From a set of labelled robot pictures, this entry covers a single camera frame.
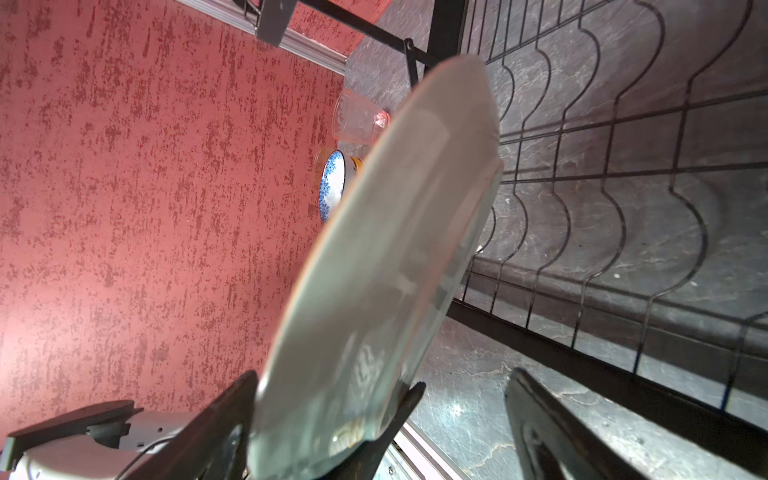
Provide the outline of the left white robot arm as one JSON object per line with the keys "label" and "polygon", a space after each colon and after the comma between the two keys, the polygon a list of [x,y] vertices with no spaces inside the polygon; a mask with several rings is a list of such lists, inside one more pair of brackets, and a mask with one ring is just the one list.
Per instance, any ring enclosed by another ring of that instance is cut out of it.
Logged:
{"label": "left white robot arm", "polygon": [[12,479],[254,479],[257,386],[249,370],[197,414],[131,400],[76,409],[10,433],[1,469]]}

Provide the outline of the blue floral white bowl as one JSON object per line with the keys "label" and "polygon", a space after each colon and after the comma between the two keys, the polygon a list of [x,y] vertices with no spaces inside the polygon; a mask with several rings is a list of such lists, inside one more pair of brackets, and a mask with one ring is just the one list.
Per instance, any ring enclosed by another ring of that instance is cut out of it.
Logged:
{"label": "blue floral white bowl", "polygon": [[339,205],[346,183],[347,165],[343,153],[334,150],[325,163],[318,196],[318,207],[323,222],[327,222]]}

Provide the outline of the pink drinking glass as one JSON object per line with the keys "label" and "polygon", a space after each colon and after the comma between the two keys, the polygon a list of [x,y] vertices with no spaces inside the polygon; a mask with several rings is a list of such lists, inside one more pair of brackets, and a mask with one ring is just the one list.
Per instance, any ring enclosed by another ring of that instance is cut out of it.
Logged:
{"label": "pink drinking glass", "polygon": [[388,112],[369,99],[344,89],[334,106],[331,132],[338,141],[371,146],[389,123]]}

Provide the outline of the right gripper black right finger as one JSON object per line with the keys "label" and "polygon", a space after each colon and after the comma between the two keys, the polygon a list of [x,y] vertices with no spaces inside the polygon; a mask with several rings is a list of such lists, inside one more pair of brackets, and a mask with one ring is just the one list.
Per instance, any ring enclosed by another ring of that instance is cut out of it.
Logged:
{"label": "right gripper black right finger", "polygon": [[526,479],[643,479],[526,370],[514,369],[505,407]]}

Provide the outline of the mint green plate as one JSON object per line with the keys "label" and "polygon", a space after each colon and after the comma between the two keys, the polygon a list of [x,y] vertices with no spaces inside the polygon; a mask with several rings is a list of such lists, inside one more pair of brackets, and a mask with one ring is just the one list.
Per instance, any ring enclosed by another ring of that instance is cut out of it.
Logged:
{"label": "mint green plate", "polygon": [[498,147],[481,58],[441,62],[408,95],[293,287],[257,389],[252,478],[317,478],[391,424],[479,247]]}

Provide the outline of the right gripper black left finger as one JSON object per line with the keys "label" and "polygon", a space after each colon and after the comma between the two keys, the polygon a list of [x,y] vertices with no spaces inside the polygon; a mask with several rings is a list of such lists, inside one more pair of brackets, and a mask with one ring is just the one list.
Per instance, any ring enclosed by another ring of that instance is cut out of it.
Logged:
{"label": "right gripper black left finger", "polygon": [[258,376],[242,374],[158,453],[124,479],[242,479]]}

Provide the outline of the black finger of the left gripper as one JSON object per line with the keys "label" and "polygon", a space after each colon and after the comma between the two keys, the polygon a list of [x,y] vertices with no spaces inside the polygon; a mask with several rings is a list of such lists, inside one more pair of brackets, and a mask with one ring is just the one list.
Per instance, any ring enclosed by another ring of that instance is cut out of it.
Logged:
{"label": "black finger of the left gripper", "polygon": [[421,401],[426,384],[417,382],[403,397],[384,432],[375,440],[363,442],[346,460],[335,467],[323,480],[371,480],[396,434]]}

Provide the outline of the yellow bowl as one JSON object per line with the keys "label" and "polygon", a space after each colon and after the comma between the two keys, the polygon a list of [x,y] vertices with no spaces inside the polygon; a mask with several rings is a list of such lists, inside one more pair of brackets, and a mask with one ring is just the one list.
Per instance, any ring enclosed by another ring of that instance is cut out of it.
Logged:
{"label": "yellow bowl", "polygon": [[348,156],[348,159],[351,162],[353,173],[357,175],[362,168],[362,160],[354,156]]}

